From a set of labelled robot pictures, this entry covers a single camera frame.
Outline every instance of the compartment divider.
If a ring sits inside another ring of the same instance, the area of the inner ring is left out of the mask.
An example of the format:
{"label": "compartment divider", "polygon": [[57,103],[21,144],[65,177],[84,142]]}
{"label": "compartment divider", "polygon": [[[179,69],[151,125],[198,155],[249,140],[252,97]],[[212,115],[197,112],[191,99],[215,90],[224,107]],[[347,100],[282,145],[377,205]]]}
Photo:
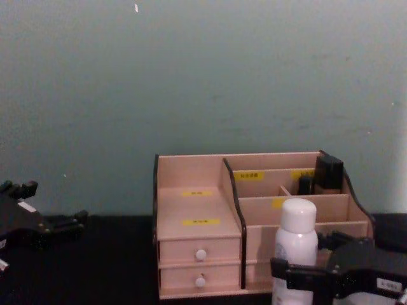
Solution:
{"label": "compartment divider", "polygon": [[307,168],[315,166],[315,159],[321,155],[315,152],[275,152],[262,154],[230,154],[228,162],[234,170],[262,170],[281,168]]}
{"label": "compartment divider", "polygon": [[233,171],[239,198],[276,196],[279,194],[280,186],[291,193],[298,188],[298,179],[301,175],[314,173],[314,168]]}
{"label": "compartment divider", "polygon": [[279,196],[291,196],[291,194],[284,186],[280,186]]}
{"label": "compartment divider", "polygon": [[348,221],[349,194],[269,196],[239,198],[246,225],[279,225],[283,202],[289,198],[310,200],[317,207],[317,222]]}

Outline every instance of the desk organizer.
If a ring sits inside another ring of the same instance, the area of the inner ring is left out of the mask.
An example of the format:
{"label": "desk organizer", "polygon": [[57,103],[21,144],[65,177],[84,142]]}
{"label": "desk organizer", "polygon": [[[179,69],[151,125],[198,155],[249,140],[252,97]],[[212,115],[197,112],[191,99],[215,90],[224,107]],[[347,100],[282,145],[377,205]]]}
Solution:
{"label": "desk organizer", "polygon": [[[281,207],[292,197],[317,207],[315,230],[374,235],[344,170],[340,194],[296,196],[319,152],[157,156],[153,245],[159,298],[270,293],[270,259]],[[319,251],[323,266],[328,251]]]}

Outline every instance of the black table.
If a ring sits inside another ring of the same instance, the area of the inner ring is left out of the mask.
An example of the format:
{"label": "black table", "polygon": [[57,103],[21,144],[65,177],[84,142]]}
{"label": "black table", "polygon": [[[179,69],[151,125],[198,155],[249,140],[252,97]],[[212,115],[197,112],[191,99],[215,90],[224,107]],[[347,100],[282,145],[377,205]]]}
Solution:
{"label": "black table", "polygon": [[[407,225],[405,215],[395,217]],[[394,223],[388,215],[377,219],[379,231],[387,231],[382,230],[384,224]],[[151,217],[92,216],[78,241],[45,251],[20,248],[3,252],[1,258],[10,264],[10,270],[0,279],[0,304],[156,304],[153,257]],[[270,295],[164,302],[270,303]]]}

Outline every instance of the drawer knob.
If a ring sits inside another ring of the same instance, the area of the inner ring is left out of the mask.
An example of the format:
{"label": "drawer knob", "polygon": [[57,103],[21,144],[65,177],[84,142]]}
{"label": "drawer knob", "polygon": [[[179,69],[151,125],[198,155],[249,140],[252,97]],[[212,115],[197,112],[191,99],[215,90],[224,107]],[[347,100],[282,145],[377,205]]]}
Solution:
{"label": "drawer knob", "polygon": [[206,251],[205,250],[198,250],[195,253],[195,257],[197,258],[198,261],[203,261],[204,259],[206,259]]}
{"label": "drawer knob", "polygon": [[203,275],[200,275],[197,280],[195,280],[195,286],[197,286],[198,288],[202,288],[203,286],[205,286],[206,281]]}

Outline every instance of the teal wall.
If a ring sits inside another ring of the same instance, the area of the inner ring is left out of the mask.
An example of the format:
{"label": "teal wall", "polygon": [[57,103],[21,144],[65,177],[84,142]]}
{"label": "teal wall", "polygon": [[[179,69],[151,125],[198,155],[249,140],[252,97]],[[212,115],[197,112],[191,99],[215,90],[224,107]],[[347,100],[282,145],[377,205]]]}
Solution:
{"label": "teal wall", "polygon": [[160,154],[309,151],[389,199],[407,106],[399,1],[0,2],[0,178],[46,214],[150,214]]}

